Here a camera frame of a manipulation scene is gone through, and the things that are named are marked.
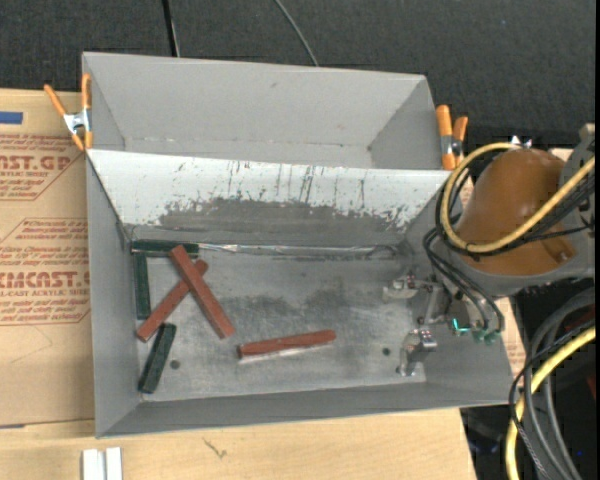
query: yellow cable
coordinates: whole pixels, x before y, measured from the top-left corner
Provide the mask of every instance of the yellow cable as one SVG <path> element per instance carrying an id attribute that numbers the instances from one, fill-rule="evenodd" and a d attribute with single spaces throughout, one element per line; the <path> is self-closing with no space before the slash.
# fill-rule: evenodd
<path id="1" fill-rule="evenodd" d="M 574 174 L 560 189 L 551 196 L 551 198 L 544 204 L 542 207 L 531 216 L 524 224 L 518 227 L 516 230 L 509 233 L 507 236 L 502 237 L 498 240 L 487 244 L 473 244 L 466 242 L 458 234 L 454 231 L 451 226 L 451 222 L 449 221 L 449 200 L 451 198 L 451 192 L 453 187 L 456 184 L 456 181 L 460 174 L 467 168 L 467 166 L 473 161 L 474 158 L 480 156 L 484 153 L 493 150 L 505 150 L 505 149 L 514 149 L 519 146 L 515 144 L 510 144 L 508 142 L 497 142 L 494 144 L 489 144 L 487 146 L 483 146 L 482 148 L 476 149 L 473 153 L 471 153 L 464 161 L 458 166 L 458 168 L 453 171 L 447 183 L 444 187 L 444 192 L 442 194 L 442 204 L 440 207 L 440 221 L 442 226 L 449 237 L 449 240 L 461 249 L 466 250 L 467 252 L 473 253 L 487 253 L 492 252 L 497 249 L 500 249 L 514 240 L 517 240 L 522 235 L 524 235 L 527 231 L 529 231 L 533 226 L 535 226 L 542 218 L 544 218 L 555 206 L 565 198 L 565 196 L 571 192 L 576 185 L 587 175 L 593 168 L 595 167 L 595 156 L 591 157 L 589 161 L 587 161 L 579 170 Z"/>
<path id="2" fill-rule="evenodd" d="M 531 392 L 535 393 L 542 382 L 560 365 L 565 359 L 570 357 L 576 350 L 592 342 L 596 338 L 595 326 L 587 329 L 566 345 L 563 345 L 558 352 L 549 357 L 547 361 L 540 367 L 537 373 L 531 379 Z M 522 421 L 524 414 L 524 397 L 520 397 L 516 403 L 516 415 L 518 420 Z M 516 439 L 518 437 L 518 428 L 511 421 L 507 431 L 505 441 L 505 463 L 507 467 L 507 476 L 509 480 L 519 480 L 518 464 L 516 461 Z"/>

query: black cable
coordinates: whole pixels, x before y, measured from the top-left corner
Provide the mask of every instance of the black cable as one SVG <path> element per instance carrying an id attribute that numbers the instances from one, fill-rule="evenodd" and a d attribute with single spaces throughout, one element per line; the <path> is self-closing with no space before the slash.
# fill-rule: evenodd
<path id="1" fill-rule="evenodd" d="M 534 463 L 534 466 L 536 467 L 537 471 L 545 478 L 550 478 L 547 473 L 547 470 L 546 470 L 544 464 L 542 464 L 542 461 L 540 461 L 540 459 L 535 451 L 535 448 L 534 448 L 533 444 L 531 443 L 531 440 L 529 439 L 529 436 L 522 425 L 522 422 L 518 419 L 518 415 L 516 414 L 515 394 L 516 394 L 517 386 L 518 386 L 518 383 L 520 382 L 520 379 L 522 378 L 523 375 L 525 375 L 525 372 L 527 372 L 527 370 L 532 369 L 540 361 L 544 360 L 550 354 L 554 353 L 558 348 L 560 348 L 562 345 L 564 345 L 567 341 L 578 336 L 583 331 L 589 329 L 593 325 L 595 325 L 595 319 L 592 319 L 589 322 L 586 322 L 586 323 L 576 327 L 575 329 L 572 329 L 571 331 L 569 331 L 568 333 L 563 335 L 561 338 L 554 341 L 551 345 L 545 347 L 540 352 L 537 352 L 535 355 L 533 355 L 531 357 L 531 359 L 529 359 L 525 362 L 525 365 L 523 366 L 523 368 L 516 375 L 516 377 L 513 380 L 513 383 L 511 384 L 511 388 L 509 390 L 509 412 L 511 415 L 511 421 L 515 424 L 515 426 L 518 430 L 518 435 L 522 439 L 522 441 L 525 445 L 525 448 L 527 449 L 527 452 L 529 453 L 529 456 L 531 457 L 531 459 Z M 530 385 L 527 386 L 527 383 L 525 382 L 524 388 L 530 389 L 531 386 Z"/>
<path id="2" fill-rule="evenodd" d="M 574 297 L 571 297 L 557 311 L 552 313 L 544 322 L 542 322 L 542 324 L 533 336 L 530 347 L 531 356 L 534 356 L 537 353 L 538 349 L 543 345 L 543 343 L 549 345 L 555 341 L 556 335 L 558 334 L 560 327 L 567 318 L 571 317 L 574 313 L 581 311 L 583 308 L 587 308 L 593 303 L 595 303 L 595 288 L 588 288 L 575 295 Z M 552 452 L 544 438 L 545 432 L 542 428 L 540 428 L 540 424 L 536 415 L 536 409 L 532 400 L 531 389 L 530 387 L 528 387 L 531 384 L 531 372 L 528 370 L 525 372 L 524 382 L 525 403 L 527 407 L 527 410 L 525 412 L 529 416 L 528 421 L 534 429 L 536 435 L 538 436 L 540 444 L 547 453 L 547 456 L 549 456 L 549 458 L 551 459 Z M 580 474 L 577 468 L 575 467 L 575 464 L 573 463 L 571 455 L 564 442 L 564 439 L 562 438 L 562 431 L 560 430 L 560 425 L 558 423 L 558 418 L 553 404 L 553 392 L 551 384 L 551 377 L 547 377 L 547 379 L 542 384 L 542 391 L 545 397 L 545 401 L 547 403 L 547 415 L 551 424 L 551 430 L 553 431 L 554 438 L 558 444 L 558 451 L 560 452 L 564 463 L 568 467 L 571 473 L 571 477 L 575 480 L 581 480 Z M 566 472 L 561 471 L 561 474 L 563 474 L 564 478 L 569 478 Z"/>
<path id="3" fill-rule="evenodd" d="M 469 176 L 468 176 L 468 172 L 463 174 L 463 178 L 461 178 L 460 183 L 457 185 L 457 188 L 455 189 L 455 193 L 452 194 L 452 201 L 453 204 L 455 204 L 455 201 L 457 199 L 457 197 L 459 196 L 462 187 L 464 186 L 464 184 L 468 181 Z M 466 274 L 464 274 L 463 272 L 461 272 L 459 269 L 457 269 L 456 267 L 454 267 L 451 263 L 449 263 L 448 261 L 444 260 L 442 257 L 440 257 L 439 255 L 435 254 L 433 249 L 431 248 L 431 243 L 433 242 L 433 238 L 434 236 L 438 236 L 439 238 L 441 238 L 442 240 L 444 240 L 444 237 L 446 236 L 444 229 L 442 227 L 442 223 L 440 221 L 440 209 L 442 207 L 442 197 L 443 197 L 443 193 L 442 191 L 440 192 L 439 196 L 438 196 L 438 200 L 436 201 L 436 209 L 435 209 L 435 222 L 436 222 L 436 226 L 429 232 L 427 233 L 427 235 L 425 235 L 425 239 L 423 240 L 423 246 L 425 248 L 425 251 L 427 252 L 427 255 L 429 256 L 429 260 L 433 262 L 433 260 L 435 260 L 438 264 L 442 263 L 446 269 L 447 272 L 444 273 L 444 275 L 446 275 L 449 280 L 451 282 L 453 282 L 456 286 L 458 286 L 458 288 L 460 289 L 460 291 L 462 291 L 465 295 L 467 295 L 467 297 L 469 297 L 469 299 L 471 300 L 471 302 L 474 303 L 474 305 L 476 305 L 478 311 L 480 311 L 480 314 L 483 315 L 484 317 L 484 312 L 481 309 L 481 305 L 478 302 L 475 302 L 475 298 L 472 298 L 471 295 L 471 290 L 473 290 L 474 292 L 478 293 L 480 295 L 480 297 L 489 305 L 489 307 L 491 308 L 491 310 L 495 313 L 497 319 L 498 319 L 498 328 L 497 331 L 498 332 L 502 332 L 505 328 L 505 321 L 504 321 L 504 315 L 502 314 L 502 311 L 500 311 L 500 308 L 498 307 L 498 305 L 495 303 L 495 301 L 493 300 L 493 298 L 491 298 L 491 296 L 489 296 L 475 281 L 473 281 L 469 276 L 467 276 Z M 455 224 L 455 222 L 460 218 L 459 215 L 453 216 L 449 218 L 449 222 L 451 222 L 451 224 Z"/>
<path id="4" fill-rule="evenodd" d="M 167 33 L 169 35 L 169 48 L 171 50 L 171 56 L 180 57 L 180 46 L 178 45 L 176 27 L 173 22 L 173 17 L 171 15 L 171 7 L 169 5 L 169 0 L 162 0 L 162 11 L 164 13 L 164 21 L 167 26 Z"/>
<path id="5" fill-rule="evenodd" d="M 473 303 L 473 305 L 476 307 L 476 309 L 480 312 L 480 316 L 482 317 L 482 320 L 483 320 L 482 327 L 483 327 L 483 330 L 486 331 L 489 328 L 489 317 L 484 312 L 484 309 L 482 308 L 482 304 L 480 304 L 480 301 L 474 295 L 473 292 L 474 291 L 478 292 L 478 294 L 480 296 L 482 296 L 483 298 L 485 298 L 485 300 L 487 300 L 486 294 L 484 294 L 484 292 L 482 292 L 482 290 L 480 290 L 475 283 L 473 283 L 470 279 L 468 279 L 466 276 L 464 276 L 464 274 L 462 272 L 460 272 L 453 265 L 451 265 L 449 262 L 447 262 L 446 260 L 441 258 L 438 254 L 436 254 L 433 251 L 433 249 L 431 248 L 431 244 L 432 244 L 433 240 L 435 239 L 435 237 L 436 237 L 436 230 L 434 228 L 434 229 L 430 230 L 423 239 L 423 247 L 425 249 L 425 252 L 427 253 L 427 256 L 429 257 L 429 261 L 431 262 L 434 269 L 438 270 L 449 281 L 451 281 Z M 502 313 L 500 313 L 500 310 L 497 308 L 497 306 L 496 306 L 496 310 L 497 310 L 496 314 L 499 313 L 500 315 L 502 315 Z M 499 318 L 498 330 L 500 331 L 503 328 L 504 328 L 504 321 L 500 320 L 500 318 Z"/>
<path id="6" fill-rule="evenodd" d="M 491 159 L 493 159 L 493 157 L 497 156 L 498 154 L 501 154 L 501 152 L 500 151 L 492 152 Z M 469 172 L 470 167 L 471 167 L 471 164 L 466 166 L 467 172 Z M 545 232 L 547 230 L 551 229 L 552 227 L 557 225 L 559 222 L 561 222 L 569 213 L 571 213 L 576 208 L 578 208 L 594 192 L 595 192 L 595 171 L 591 171 L 585 178 L 583 178 L 578 183 L 578 185 L 573 190 L 571 190 L 571 192 L 569 194 L 567 194 L 565 199 L 563 201 L 561 201 L 551 212 L 549 212 L 547 215 L 545 215 L 536 224 L 536 226 L 534 228 L 529 230 L 523 236 L 513 240 L 509 244 L 506 244 L 506 245 L 504 245 L 498 249 L 495 249 L 493 251 L 480 252 L 480 253 L 476 253 L 473 251 L 469 252 L 465 248 L 458 247 L 457 245 L 451 243 L 448 240 L 447 234 L 444 231 L 444 228 L 440 222 L 440 210 L 439 209 L 436 211 L 436 227 L 438 228 L 439 234 L 443 238 L 447 247 L 449 247 L 451 250 L 453 250 L 459 254 L 462 254 L 465 256 L 470 256 L 475 261 L 479 261 L 480 257 L 482 257 L 482 256 L 496 256 L 498 254 L 502 254 L 503 252 L 511 251 L 513 249 L 521 247 L 529 242 L 533 242 L 533 241 L 537 241 L 537 240 L 545 240 L 547 238 L 562 236 L 562 235 L 570 234 L 570 233 L 573 233 L 573 232 L 576 232 L 576 231 L 579 231 L 582 229 L 586 229 L 586 227 L 583 227 L 581 229 L 573 229 L 573 230 L 568 230 L 566 232 L 559 231 L 559 232 L 556 232 L 556 234 L 547 233 L 545 235 Z M 453 208 L 453 206 L 450 205 L 449 210 L 448 210 L 449 215 L 451 213 L 452 208 Z M 589 223 L 588 227 L 591 228 L 592 226 L 593 226 L 593 223 Z"/>
<path id="7" fill-rule="evenodd" d="M 291 14 L 289 14 L 289 11 L 287 11 L 284 4 L 280 0 L 273 0 L 273 1 L 278 6 L 278 8 L 282 11 L 282 14 L 284 14 L 284 17 L 290 23 L 290 25 L 293 28 L 293 30 L 295 31 L 296 35 L 302 42 L 302 46 L 304 46 L 304 49 L 306 50 L 307 54 L 311 58 L 311 62 L 313 62 L 313 65 L 318 67 L 318 61 L 316 60 L 315 55 L 311 51 L 311 47 L 309 46 L 309 43 L 307 42 L 307 40 L 304 38 L 304 35 L 300 31 L 300 27 L 298 27 L 298 25 L 296 25 L 296 22 L 293 20 Z"/>

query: cardboard box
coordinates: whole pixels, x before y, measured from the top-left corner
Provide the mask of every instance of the cardboard box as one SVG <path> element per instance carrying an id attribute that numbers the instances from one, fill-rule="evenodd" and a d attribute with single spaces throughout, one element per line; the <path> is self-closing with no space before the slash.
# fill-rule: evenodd
<path id="1" fill-rule="evenodd" d="M 42 90 L 0 111 L 0 426 L 91 418 L 85 157 Z"/>

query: wooden block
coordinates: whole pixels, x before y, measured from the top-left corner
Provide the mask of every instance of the wooden block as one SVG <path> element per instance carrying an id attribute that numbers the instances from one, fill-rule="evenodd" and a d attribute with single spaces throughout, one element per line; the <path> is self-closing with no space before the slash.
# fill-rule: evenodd
<path id="1" fill-rule="evenodd" d="M 147 362 L 144 365 L 140 381 L 138 382 L 138 390 L 142 393 L 153 393 L 157 389 L 175 337 L 175 325 L 162 324 L 160 326 L 156 340 L 153 342 L 153 346 L 149 352 Z"/>
<path id="2" fill-rule="evenodd" d="M 149 269 L 144 253 L 133 254 L 133 282 L 136 288 L 136 318 L 145 320 L 151 314 Z"/>
<path id="3" fill-rule="evenodd" d="M 207 263 L 203 260 L 197 260 L 194 263 L 194 267 L 202 276 L 209 268 L 209 265 L 207 265 Z M 167 296 L 162 299 L 162 302 L 160 302 L 158 307 L 138 328 L 136 331 L 138 338 L 145 342 L 149 341 L 151 336 L 155 334 L 160 325 L 165 322 L 169 315 L 173 313 L 173 310 L 176 309 L 178 304 L 182 302 L 182 299 L 187 296 L 187 293 L 189 293 L 189 286 L 184 280 L 180 280 L 178 284 L 176 284 L 167 294 Z"/>
<path id="4" fill-rule="evenodd" d="M 216 334 L 221 339 L 233 335 L 236 330 L 222 309 L 222 306 L 211 292 L 211 289 L 207 286 L 204 279 L 202 279 L 200 272 L 194 267 L 185 248 L 181 245 L 174 247 L 169 251 L 169 257 L 189 286 L 189 290 L 191 290 L 200 309 L 207 317 L 207 320 L 209 320 Z"/>
<path id="5" fill-rule="evenodd" d="M 336 333 L 331 329 L 309 332 L 306 334 L 297 334 L 295 336 L 285 336 L 283 338 L 273 338 L 264 341 L 255 341 L 238 346 L 238 356 L 240 358 L 261 356 L 282 352 L 283 350 L 294 350 L 318 345 L 326 345 L 336 339 Z"/>

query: wire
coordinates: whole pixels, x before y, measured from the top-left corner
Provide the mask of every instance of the wire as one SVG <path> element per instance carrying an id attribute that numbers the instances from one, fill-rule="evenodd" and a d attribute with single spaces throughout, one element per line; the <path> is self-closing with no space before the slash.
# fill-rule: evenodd
<path id="1" fill-rule="evenodd" d="M 537 373 L 533 375 L 531 379 L 531 393 L 535 393 L 542 382 L 567 358 L 573 355 L 578 349 L 587 345 L 588 343 L 595 340 L 596 328 L 595 325 L 590 327 L 578 334 L 573 340 L 568 341 L 563 345 L 555 354 L 550 356 L 544 364 L 538 369 Z M 512 421 L 509 423 L 509 429 L 507 431 L 507 437 L 505 441 L 505 463 L 507 469 L 507 475 L 510 480 L 519 480 L 518 465 L 516 460 L 516 441 L 519 434 L 519 428 L 516 423 L 519 423 L 522 419 L 525 410 L 525 399 L 519 398 L 515 404 L 515 411 Z"/>
<path id="2" fill-rule="evenodd" d="M 451 208 L 453 208 L 455 206 L 456 201 L 462 190 L 462 187 L 468 181 L 468 179 L 469 179 L 469 172 L 467 171 L 462 174 L 462 178 L 461 178 L 460 182 L 457 184 L 457 187 L 455 187 L 455 191 L 454 191 L 454 194 L 452 197 Z M 442 199 L 441 196 L 442 196 L 442 194 L 440 194 L 440 196 L 438 197 L 438 200 L 436 201 L 436 209 L 434 212 L 435 217 L 436 217 L 436 227 L 433 228 L 432 230 L 430 230 L 427 234 L 425 234 L 423 242 L 422 242 L 425 252 L 427 253 L 427 256 L 429 257 L 429 261 L 431 261 L 431 264 L 433 265 L 434 268 L 438 269 L 441 274 L 443 274 L 445 277 L 447 277 L 447 279 L 449 279 L 450 282 L 452 282 L 454 285 L 456 285 L 456 287 L 464 295 L 466 295 L 467 298 L 471 302 L 473 302 L 474 306 L 480 312 L 480 316 L 482 316 L 482 318 L 483 318 L 483 329 L 485 331 L 488 329 L 488 326 L 489 326 L 489 318 L 486 316 L 486 313 L 484 312 L 484 310 L 482 308 L 482 304 L 480 303 L 478 298 L 474 296 L 474 293 L 477 293 L 482 298 L 482 300 L 484 300 L 487 303 L 487 305 L 491 308 L 491 310 L 495 313 L 495 315 L 498 319 L 498 327 L 496 328 L 496 331 L 502 332 L 505 328 L 505 319 L 504 319 L 504 315 L 502 314 L 502 311 L 500 311 L 500 308 L 495 303 L 495 301 L 482 288 L 480 288 L 480 286 L 476 282 L 474 282 L 469 276 L 465 275 L 461 270 L 459 270 L 458 268 L 453 266 L 448 261 L 444 260 L 438 254 L 436 254 L 432 248 L 433 240 L 436 237 L 438 237 L 438 238 L 443 237 L 443 232 L 441 231 L 442 228 L 440 226 L 440 221 L 439 221 L 440 205 L 441 205 L 441 199 Z M 450 219 L 451 219 L 452 223 L 455 223 L 457 221 L 457 219 L 459 219 L 459 218 L 460 218 L 460 216 L 456 215 L 454 217 L 451 217 Z"/>
<path id="3" fill-rule="evenodd" d="M 287 21 L 293 27 L 293 30 L 295 31 L 296 35 L 298 36 L 298 38 L 302 42 L 302 45 L 304 46 L 304 49 L 307 51 L 307 54 L 311 58 L 311 62 L 313 62 L 313 65 L 316 66 L 316 67 L 319 67 L 318 61 L 316 60 L 315 55 L 311 51 L 311 47 L 309 46 L 309 43 L 304 38 L 304 35 L 300 31 L 300 28 L 298 27 L 298 25 L 296 25 L 296 22 L 291 17 L 291 14 L 289 14 L 289 12 L 287 11 L 287 9 L 285 8 L 285 6 L 283 5 L 283 3 L 280 0 L 273 0 L 273 1 L 276 3 L 276 5 L 278 6 L 278 8 L 282 11 L 282 14 L 284 14 L 285 18 L 287 18 Z"/>
<path id="4" fill-rule="evenodd" d="M 516 230 L 512 231 L 505 237 L 486 244 L 466 242 L 455 232 L 449 221 L 449 199 L 451 197 L 451 192 L 456 180 L 476 157 L 481 156 L 489 151 L 509 150 L 518 147 L 519 146 L 511 143 L 497 142 L 473 151 L 453 171 L 451 176 L 449 176 L 447 183 L 445 184 L 444 191 L 442 193 L 442 205 L 440 210 L 442 227 L 446 234 L 447 240 L 449 240 L 457 248 L 465 251 L 467 254 L 480 254 L 497 251 L 509 245 L 514 240 L 522 237 L 525 233 L 527 233 L 527 231 L 540 222 L 551 210 L 553 210 L 558 203 L 560 203 L 560 201 L 562 201 L 567 194 L 569 194 L 569 192 L 571 192 L 578 185 L 578 183 L 595 167 L 595 156 L 593 156 L 578 170 L 578 172 L 576 172 L 576 174 L 574 174 L 566 183 L 564 183 L 563 186 L 560 187 L 560 189 L 553 194 L 553 196 L 551 196 L 551 198 L 549 198 L 549 200 L 538 211 L 536 211 L 534 215 L 531 216 L 531 218 L 527 219 L 524 224 L 519 226 Z"/>
<path id="5" fill-rule="evenodd" d="M 555 337 L 560 329 L 560 326 L 564 323 L 564 321 L 569 318 L 574 313 L 581 311 L 583 308 L 589 308 L 592 304 L 595 303 L 595 288 L 588 288 L 576 296 L 569 299 L 558 311 L 552 313 L 536 330 L 533 340 L 531 342 L 530 355 L 531 357 L 537 354 L 538 349 L 544 343 L 553 343 Z M 536 432 L 540 440 L 540 444 L 545 448 L 546 441 L 544 440 L 544 432 L 540 428 L 540 425 L 537 421 L 534 405 L 531 403 L 531 393 L 530 390 L 527 389 L 531 384 L 531 372 L 525 371 L 525 396 L 527 411 L 530 417 L 530 422 Z M 561 453 L 561 456 L 564 460 L 564 463 L 567 465 L 571 475 L 574 479 L 580 479 L 580 474 L 571 459 L 571 454 L 567 449 L 567 446 L 562 438 L 562 430 L 560 428 L 560 424 L 558 423 L 558 418 L 555 411 L 555 406 L 553 403 L 553 390 L 552 390 L 552 379 L 551 377 L 547 378 L 542 386 L 543 395 L 545 398 L 547 416 L 549 418 L 549 423 L 551 425 L 551 429 L 553 430 L 554 438 L 558 445 L 558 450 Z"/>
<path id="6" fill-rule="evenodd" d="M 176 26 L 171 15 L 171 7 L 169 0 L 162 0 L 162 12 L 164 13 L 164 21 L 167 25 L 167 33 L 169 34 L 169 48 L 171 49 L 172 57 L 180 57 L 180 45 L 176 36 Z"/>

